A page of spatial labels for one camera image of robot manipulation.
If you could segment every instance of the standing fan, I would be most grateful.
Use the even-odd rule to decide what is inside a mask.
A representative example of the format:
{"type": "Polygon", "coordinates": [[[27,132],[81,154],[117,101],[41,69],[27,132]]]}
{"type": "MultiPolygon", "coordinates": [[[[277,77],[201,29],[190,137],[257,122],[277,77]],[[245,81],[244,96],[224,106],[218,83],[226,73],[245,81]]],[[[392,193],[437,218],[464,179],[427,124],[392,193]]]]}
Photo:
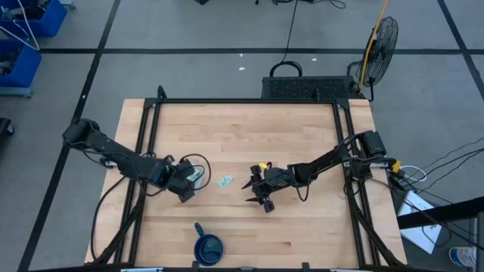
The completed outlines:
{"type": "Polygon", "coordinates": [[[354,87],[356,91],[361,94],[361,87],[370,87],[371,99],[373,101],[373,86],[375,86],[382,78],[392,60],[393,52],[396,46],[396,40],[399,35],[399,25],[396,20],[391,17],[383,18],[378,25],[377,32],[374,39],[368,40],[365,53],[368,50],[368,58],[365,67],[365,56],[361,61],[356,61],[348,65],[347,74],[349,76],[351,68],[358,65],[356,76],[359,78],[355,82],[354,87]]]}

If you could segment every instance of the mug handle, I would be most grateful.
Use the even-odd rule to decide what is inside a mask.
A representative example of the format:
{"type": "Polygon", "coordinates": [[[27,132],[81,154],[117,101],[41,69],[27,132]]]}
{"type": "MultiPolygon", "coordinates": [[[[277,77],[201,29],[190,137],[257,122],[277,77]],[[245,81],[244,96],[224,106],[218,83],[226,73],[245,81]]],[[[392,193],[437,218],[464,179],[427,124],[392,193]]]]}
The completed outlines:
{"type": "Polygon", "coordinates": [[[198,224],[198,222],[195,223],[195,230],[197,231],[198,235],[200,235],[200,237],[205,235],[205,233],[203,232],[202,226],[200,226],[200,224],[198,224]]]}

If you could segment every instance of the blue mug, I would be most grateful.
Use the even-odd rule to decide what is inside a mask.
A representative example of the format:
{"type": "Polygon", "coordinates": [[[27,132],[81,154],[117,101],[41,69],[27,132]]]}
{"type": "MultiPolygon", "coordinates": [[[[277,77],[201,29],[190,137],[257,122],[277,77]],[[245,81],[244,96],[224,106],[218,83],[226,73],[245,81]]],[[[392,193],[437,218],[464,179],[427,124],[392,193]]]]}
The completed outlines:
{"type": "Polygon", "coordinates": [[[195,259],[203,266],[212,266],[218,263],[224,255],[224,245],[220,238],[213,234],[205,234],[202,226],[198,223],[195,223],[195,230],[200,235],[195,243],[195,259]]]}

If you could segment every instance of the white paper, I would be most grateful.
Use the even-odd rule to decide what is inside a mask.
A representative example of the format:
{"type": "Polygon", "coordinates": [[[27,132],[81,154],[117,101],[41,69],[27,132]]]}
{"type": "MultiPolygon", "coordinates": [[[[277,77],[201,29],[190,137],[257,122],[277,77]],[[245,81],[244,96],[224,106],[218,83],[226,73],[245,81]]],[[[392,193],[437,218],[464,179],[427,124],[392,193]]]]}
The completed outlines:
{"type": "MultiPolygon", "coordinates": [[[[409,191],[407,196],[405,197],[405,201],[407,203],[412,204],[413,206],[419,208],[420,210],[426,210],[433,208],[427,201],[423,200],[419,197],[416,193],[409,191]]],[[[415,208],[410,207],[405,202],[402,203],[402,207],[400,207],[398,216],[400,215],[407,215],[409,213],[418,212],[415,208]]],[[[422,231],[422,227],[414,227],[406,230],[400,230],[400,234],[414,243],[415,245],[419,246],[421,249],[425,250],[427,253],[432,254],[433,248],[435,247],[435,241],[439,238],[440,230],[442,226],[440,225],[432,225],[432,226],[425,226],[423,227],[423,231],[428,236],[426,237],[424,232],[422,231]]]]}

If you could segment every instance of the black handle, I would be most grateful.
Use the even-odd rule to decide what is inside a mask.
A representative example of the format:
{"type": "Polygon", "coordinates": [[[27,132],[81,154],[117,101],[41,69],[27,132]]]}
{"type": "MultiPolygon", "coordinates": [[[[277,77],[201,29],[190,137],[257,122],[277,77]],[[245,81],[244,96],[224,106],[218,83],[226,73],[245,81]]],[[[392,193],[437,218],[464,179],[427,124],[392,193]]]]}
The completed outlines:
{"type": "Polygon", "coordinates": [[[271,69],[271,72],[269,73],[269,76],[270,77],[274,77],[274,71],[279,68],[280,66],[283,66],[283,65],[289,65],[289,66],[292,66],[294,68],[296,68],[297,72],[298,72],[298,76],[303,76],[303,68],[299,65],[299,64],[296,64],[295,62],[293,61],[282,61],[276,65],[274,65],[271,69]]]}

